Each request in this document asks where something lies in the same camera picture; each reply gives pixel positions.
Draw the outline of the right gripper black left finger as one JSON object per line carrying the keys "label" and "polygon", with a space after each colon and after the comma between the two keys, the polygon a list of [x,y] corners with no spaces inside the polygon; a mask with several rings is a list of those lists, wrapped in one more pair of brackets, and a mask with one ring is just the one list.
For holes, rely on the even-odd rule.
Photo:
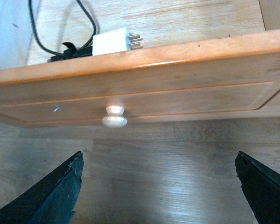
{"label": "right gripper black left finger", "polygon": [[0,224],[69,224],[82,186],[78,151],[18,198],[0,209]]}

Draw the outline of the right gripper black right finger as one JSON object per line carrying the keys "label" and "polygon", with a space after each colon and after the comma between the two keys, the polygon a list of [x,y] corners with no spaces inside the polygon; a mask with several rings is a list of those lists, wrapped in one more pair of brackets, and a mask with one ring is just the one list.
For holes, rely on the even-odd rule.
{"label": "right gripper black right finger", "polygon": [[280,174],[240,151],[235,159],[242,191],[259,224],[280,224]]}

